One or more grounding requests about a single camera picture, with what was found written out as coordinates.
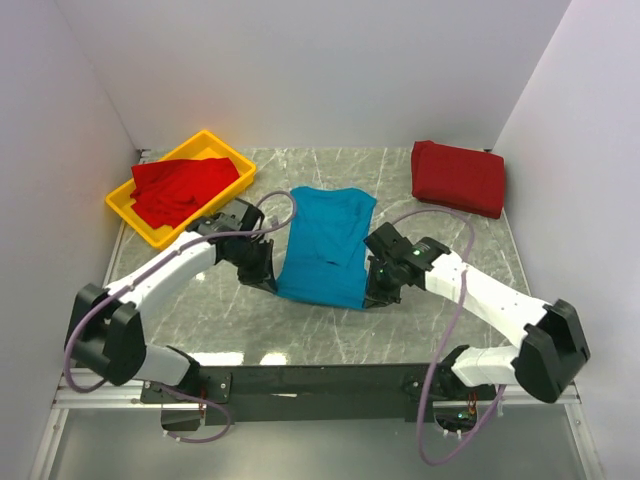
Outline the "blue t shirt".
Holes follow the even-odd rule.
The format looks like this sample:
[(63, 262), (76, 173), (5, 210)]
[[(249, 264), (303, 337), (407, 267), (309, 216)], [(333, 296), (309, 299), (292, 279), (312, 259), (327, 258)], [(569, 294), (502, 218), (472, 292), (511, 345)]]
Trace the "blue t shirt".
[(376, 199), (357, 188), (291, 191), (297, 205), (277, 295), (288, 300), (361, 310), (367, 271), (364, 239)]

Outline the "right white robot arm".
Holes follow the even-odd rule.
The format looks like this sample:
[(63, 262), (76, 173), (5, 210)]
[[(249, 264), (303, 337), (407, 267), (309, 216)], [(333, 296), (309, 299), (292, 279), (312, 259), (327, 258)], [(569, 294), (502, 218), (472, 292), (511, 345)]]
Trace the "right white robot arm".
[(429, 254), (412, 247), (404, 256), (369, 258), (366, 305), (400, 300), (415, 286), (457, 303), (501, 333), (503, 347), (461, 347), (441, 363), (439, 387), (460, 399), (481, 385), (518, 385), (533, 398), (554, 403), (590, 358), (576, 308), (548, 303), (508, 287), (474, 268), (455, 252)]

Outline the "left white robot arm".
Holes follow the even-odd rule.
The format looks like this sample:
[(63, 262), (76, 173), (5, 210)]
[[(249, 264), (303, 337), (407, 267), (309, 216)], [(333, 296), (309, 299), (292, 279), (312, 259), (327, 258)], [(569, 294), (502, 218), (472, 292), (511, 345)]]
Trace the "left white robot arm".
[(179, 402), (199, 397), (207, 383), (200, 364), (174, 347), (148, 343), (143, 321), (175, 290), (222, 261), (237, 268), (241, 284), (275, 292), (274, 243), (264, 235), (262, 230), (185, 231), (128, 276), (105, 287), (83, 287), (65, 343), (67, 385), (90, 393), (106, 383), (141, 380), (161, 385)]

